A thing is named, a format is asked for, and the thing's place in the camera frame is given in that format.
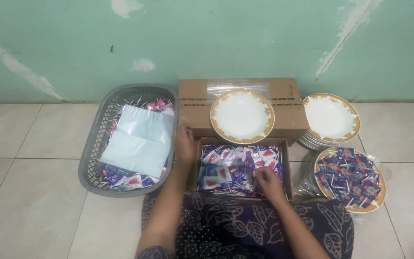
peeling paint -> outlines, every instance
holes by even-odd
[[[348,19],[340,25],[341,31],[337,34],[339,40],[335,47],[328,53],[324,52],[324,55],[326,53],[327,54],[321,60],[322,65],[316,72],[316,78],[318,78],[320,74],[327,71],[338,52],[342,49],[345,40],[347,40],[356,31],[359,25],[369,21],[368,17],[370,13],[375,10],[382,1],[383,0],[356,0],[356,6],[349,13]],[[338,11],[344,9],[344,6],[338,7]]]
[[[0,59],[10,71],[19,77],[27,80],[35,89],[49,94],[59,100],[63,100],[54,90],[47,78],[35,74],[30,68],[24,66],[20,61],[11,56],[6,50],[0,47]]]
[[[156,65],[150,59],[136,59],[132,63],[130,71],[148,72],[156,68]]]
[[[145,7],[136,0],[111,0],[111,9],[124,19],[129,19],[129,12]]]

cardboard box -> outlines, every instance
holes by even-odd
[[[191,167],[190,173],[188,174],[188,180],[186,182],[186,188],[188,190],[197,191],[199,167],[201,166],[200,159],[202,155],[202,146],[217,145],[217,144],[226,145],[228,143],[223,138],[210,138],[210,137],[201,138],[200,140],[195,141],[196,160]],[[282,148],[282,165],[283,165],[282,178],[284,180],[282,188],[286,192],[288,200],[293,201],[292,180],[290,177],[290,162],[288,159],[287,140],[283,138],[265,138],[253,145],[254,146],[279,146]],[[258,198],[239,198],[239,199],[262,200]]]
[[[286,138],[291,146],[308,129],[305,108],[291,78],[244,79],[248,84],[266,84],[269,86],[271,105],[274,109],[274,127],[268,137]],[[178,90],[180,104],[178,107],[178,124],[191,126],[193,135],[197,137],[219,137],[210,123],[210,107],[207,101],[207,87],[210,83],[231,82],[225,80],[181,80]]]

hand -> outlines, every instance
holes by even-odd
[[[172,145],[177,162],[191,166],[194,161],[194,138],[189,126],[185,124],[178,126],[172,134]]]
[[[275,206],[279,202],[286,201],[282,182],[267,166],[260,167],[253,172],[253,177],[263,189],[263,194]]]

person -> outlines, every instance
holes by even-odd
[[[253,176],[267,202],[185,191],[194,161],[189,127],[173,133],[176,161],[159,193],[144,199],[137,259],[350,258],[354,226],[338,200],[287,201],[267,167]]]

gray plastic basket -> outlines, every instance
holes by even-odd
[[[109,187],[100,187],[102,183],[100,183],[101,178],[98,175],[98,158],[100,158],[104,144],[108,138],[108,131],[111,126],[110,121],[117,115],[120,108],[116,104],[124,105],[132,100],[137,102],[140,97],[141,104],[145,102],[154,102],[161,98],[172,101],[175,104],[173,129],[176,129],[178,123],[178,97],[170,86],[160,84],[130,84],[118,87],[109,92],[100,103],[100,107],[95,115],[95,120],[92,124],[89,136],[87,137],[87,142],[82,151],[81,161],[79,163],[79,181],[86,190],[107,197],[123,198],[140,196],[158,189],[169,175],[174,157],[172,147],[170,148],[169,156],[167,158],[166,173],[164,173],[162,178],[153,186],[127,192],[118,192]]]

